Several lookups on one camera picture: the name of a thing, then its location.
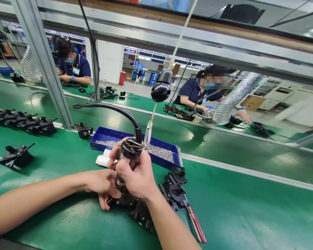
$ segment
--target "ceiling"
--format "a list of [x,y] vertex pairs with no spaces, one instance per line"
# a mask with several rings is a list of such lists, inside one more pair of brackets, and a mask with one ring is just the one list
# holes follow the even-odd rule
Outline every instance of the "ceiling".
[[[194,0],[190,0],[190,5],[187,9],[187,12],[190,11],[193,2]],[[286,15],[290,14],[295,8],[298,8],[304,3],[306,3],[305,0],[198,0],[194,10],[194,14],[206,17],[214,16],[214,18],[219,18],[222,13],[219,11],[227,4],[232,5],[249,4],[255,6],[256,8],[265,10],[262,17],[256,23],[256,26],[267,27],[271,24],[274,24],[275,22],[285,17]],[[313,0],[304,4],[299,9],[304,11],[296,10],[283,20],[287,20],[289,18],[306,14],[309,11],[313,11]],[[313,28],[313,16],[275,27],[275,29],[299,35],[306,33],[312,28]]]

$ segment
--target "navy polo shirt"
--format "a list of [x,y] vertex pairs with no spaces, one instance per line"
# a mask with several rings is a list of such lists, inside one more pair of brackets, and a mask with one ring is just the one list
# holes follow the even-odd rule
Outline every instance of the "navy polo shirt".
[[[73,73],[73,66],[80,69],[79,74]],[[90,66],[87,58],[77,54],[77,58],[75,59],[74,65],[68,65],[65,63],[65,59],[60,59],[60,65],[58,69],[60,71],[65,72],[67,75],[74,75],[75,77],[89,77],[91,78]]]
[[[203,93],[201,93],[201,89],[199,88],[199,79],[198,78],[192,78],[189,79],[180,89],[180,92],[178,93],[178,96],[176,97],[174,103],[175,104],[181,104],[180,98],[181,96],[187,96],[189,97],[189,100],[197,103],[200,99],[202,99],[204,96],[212,94],[217,91],[217,89],[208,89],[204,90]],[[223,95],[220,93],[216,93],[210,97],[207,98],[207,101],[217,101],[220,98],[222,98]]]

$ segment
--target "blue plastic tray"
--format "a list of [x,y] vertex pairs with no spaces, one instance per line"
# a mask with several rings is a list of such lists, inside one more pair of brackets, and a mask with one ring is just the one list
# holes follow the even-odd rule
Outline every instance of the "blue plastic tray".
[[11,73],[14,73],[14,71],[11,70],[9,67],[0,67],[0,74],[2,76],[10,76]]
[[[95,143],[96,141],[120,141],[125,137],[132,137],[135,136],[133,134],[129,134],[129,133],[124,133],[124,132],[120,132],[117,130],[111,130],[108,128],[104,128],[104,127],[99,127],[97,129],[97,131],[95,132],[94,136],[92,137],[92,139],[90,140],[90,147],[92,149],[98,150],[98,151],[104,151],[105,149],[112,149],[112,147],[110,146],[106,146],[106,145],[102,145],[102,144],[98,144]],[[173,152],[173,158],[174,158],[174,163],[167,161],[159,156],[153,155],[150,153],[151,156],[151,160],[153,163],[167,168],[167,169],[171,169],[172,167],[180,167],[180,157],[179,157],[179,148],[175,145],[166,143],[164,141],[160,141],[156,138],[151,138],[151,145],[153,146],[158,146],[160,148],[164,148],[164,149],[168,149],[170,151]]]

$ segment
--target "worker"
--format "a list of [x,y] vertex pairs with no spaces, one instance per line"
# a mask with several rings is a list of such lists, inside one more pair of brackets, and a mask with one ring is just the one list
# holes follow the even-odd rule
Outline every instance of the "worker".
[[142,151],[139,164],[134,171],[125,159],[114,164],[123,140],[112,149],[109,155],[110,160],[107,166],[111,169],[92,170],[36,182],[1,195],[0,236],[49,205],[79,191],[98,193],[101,208],[109,210],[110,207],[106,203],[109,196],[114,198],[121,196],[120,191],[114,185],[118,174],[125,181],[129,192],[146,202],[163,249],[201,249],[189,229],[159,191],[153,176],[151,158],[146,150]]
[[86,46],[85,45],[83,46],[83,49],[81,50],[80,55],[86,57]]
[[86,57],[74,50],[72,42],[61,36],[53,37],[59,58],[58,75],[62,82],[90,84],[91,72]]
[[[235,69],[229,69],[223,66],[213,64],[204,70],[197,73],[196,78],[189,79],[180,89],[178,96],[174,103],[181,104],[188,107],[194,107],[195,104],[203,97],[216,92],[220,88],[226,89],[228,84],[228,76],[233,73]],[[225,96],[219,92],[197,103],[196,108],[206,111],[209,108],[202,106],[206,101],[221,102]],[[252,119],[248,115],[246,108],[241,105],[236,105],[236,115],[240,116],[246,122],[251,123]]]

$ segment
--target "black hair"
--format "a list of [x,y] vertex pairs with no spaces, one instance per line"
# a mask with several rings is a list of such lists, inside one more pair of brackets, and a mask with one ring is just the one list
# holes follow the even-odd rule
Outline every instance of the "black hair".
[[54,35],[52,40],[57,57],[66,58],[70,52],[74,51],[73,44],[69,39],[59,35]]
[[204,78],[207,74],[212,74],[213,76],[221,76],[224,74],[231,74],[235,71],[236,69],[227,68],[224,66],[213,64],[213,65],[206,67],[205,69],[198,71],[196,78]]

